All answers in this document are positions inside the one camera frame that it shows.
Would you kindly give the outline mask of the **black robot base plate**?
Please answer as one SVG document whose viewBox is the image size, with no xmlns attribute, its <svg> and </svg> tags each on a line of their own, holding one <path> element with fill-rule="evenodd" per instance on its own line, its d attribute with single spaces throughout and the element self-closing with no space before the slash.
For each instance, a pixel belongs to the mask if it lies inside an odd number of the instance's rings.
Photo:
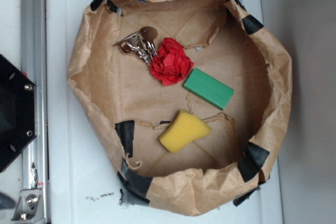
<svg viewBox="0 0 336 224">
<path fill-rule="evenodd" d="M 35 84 L 1 56 L 1 172 L 36 137 Z"/>
</svg>

